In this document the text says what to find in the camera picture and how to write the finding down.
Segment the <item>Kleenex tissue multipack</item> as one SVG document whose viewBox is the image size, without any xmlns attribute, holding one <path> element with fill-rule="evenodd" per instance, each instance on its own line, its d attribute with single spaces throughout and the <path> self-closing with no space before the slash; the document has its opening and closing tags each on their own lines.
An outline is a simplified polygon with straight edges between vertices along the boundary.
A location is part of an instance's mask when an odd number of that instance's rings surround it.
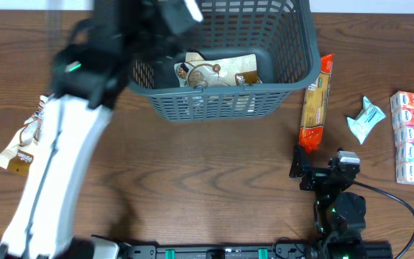
<svg viewBox="0 0 414 259">
<path fill-rule="evenodd" d="M 398 91 L 390 97 L 395 137 L 396 181 L 414 185 L 414 93 Z"/>
</svg>

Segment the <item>pale green wipes packet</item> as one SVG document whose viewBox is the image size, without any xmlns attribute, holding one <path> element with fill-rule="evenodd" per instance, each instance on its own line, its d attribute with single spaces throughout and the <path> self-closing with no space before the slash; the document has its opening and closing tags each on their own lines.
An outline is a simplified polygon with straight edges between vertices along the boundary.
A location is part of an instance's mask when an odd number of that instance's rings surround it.
<svg viewBox="0 0 414 259">
<path fill-rule="evenodd" d="M 374 126 L 386 118 L 385 113 L 375 106 L 366 96 L 362 99 L 363 109 L 355 119 L 347 117 L 347 125 L 362 145 Z"/>
</svg>

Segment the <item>PanTree snack bag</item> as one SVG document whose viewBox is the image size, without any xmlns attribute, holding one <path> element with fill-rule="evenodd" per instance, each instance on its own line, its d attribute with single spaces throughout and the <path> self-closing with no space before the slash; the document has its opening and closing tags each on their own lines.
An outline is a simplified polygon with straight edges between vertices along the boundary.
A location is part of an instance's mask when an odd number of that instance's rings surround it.
<svg viewBox="0 0 414 259">
<path fill-rule="evenodd" d="M 24 121 L 23 127 L 0 153 L 0 168 L 20 176 L 28 176 L 42 135 L 44 108 L 49 99 L 49 96 L 41 95 L 37 109 Z"/>
<path fill-rule="evenodd" d="M 185 62 L 204 61 L 204 58 L 199 53 L 186 53 Z"/>
<path fill-rule="evenodd" d="M 174 71 L 181 87 L 251 86 L 262 83 L 257 73 L 255 54 L 219 60 L 184 61 L 176 63 Z"/>
</svg>

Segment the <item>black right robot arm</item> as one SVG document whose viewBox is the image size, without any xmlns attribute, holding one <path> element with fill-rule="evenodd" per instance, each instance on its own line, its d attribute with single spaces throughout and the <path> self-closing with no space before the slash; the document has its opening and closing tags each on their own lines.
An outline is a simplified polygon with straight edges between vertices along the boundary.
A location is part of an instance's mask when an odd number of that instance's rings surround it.
<svg viewBox="0 0 414 259">
<path fill-rule="evenodd" d="M 300 190 L 315 193 L 314 221 L 321 235 L 305 249 L 307 258 L 367 257 L 362 241 L 366 201 L 347 191 L 359 172 L 360 159 L 354 152 L 339 150 L 325 168 L 320 168 L 311 165 L 301 145 L 294 147 L 289 177 L 301 179 Z"/>
</svg>

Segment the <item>orange spaghetti packet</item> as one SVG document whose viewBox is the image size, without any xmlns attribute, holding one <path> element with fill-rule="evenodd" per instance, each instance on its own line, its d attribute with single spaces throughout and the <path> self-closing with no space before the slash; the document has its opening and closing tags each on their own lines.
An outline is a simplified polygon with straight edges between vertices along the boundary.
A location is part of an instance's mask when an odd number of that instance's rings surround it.
<svg viewBox="0 0 414 259">
<path fill-rule="evenodd" d="M 298 144 L 311 153 L 321 144 L 335 53 L 321 58 L 321 72 L 305 89 Z"/>
</svg>

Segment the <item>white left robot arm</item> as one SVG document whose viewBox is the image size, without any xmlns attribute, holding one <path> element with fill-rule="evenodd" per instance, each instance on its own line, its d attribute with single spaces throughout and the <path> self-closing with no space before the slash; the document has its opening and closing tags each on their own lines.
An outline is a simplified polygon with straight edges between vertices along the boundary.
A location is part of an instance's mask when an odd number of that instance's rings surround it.
<svg viewBox="0 0 414 259">
<path fill-rule="evenodd" d="M 137 58 L 175 52 L 203 15 L 195 1 L 95 1 L 52 61 L 39 150 L 0 258 L 58 258 L 73 242 L 75 209 L 91 156 Z"/>
</svg>

